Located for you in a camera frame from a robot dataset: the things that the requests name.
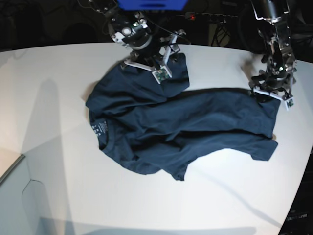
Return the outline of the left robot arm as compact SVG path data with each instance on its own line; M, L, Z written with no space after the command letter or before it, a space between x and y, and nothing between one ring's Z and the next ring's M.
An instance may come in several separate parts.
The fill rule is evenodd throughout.
M250 86L255 93L289 101L297 61L291 47L288 3L286 0L252 0L251 4L256 20L261 23L258 33L265 41L262 62L267 68L251 78Z

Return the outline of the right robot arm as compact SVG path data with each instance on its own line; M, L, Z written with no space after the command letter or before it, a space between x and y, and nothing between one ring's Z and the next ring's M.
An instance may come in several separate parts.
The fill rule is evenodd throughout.
M132 50L123 65L170 73L167 64L180 51L177 39L185 39L184 30L167 30L150 20L146 10L127 10L118 0L90 0L89 6L105 17L112 40Z

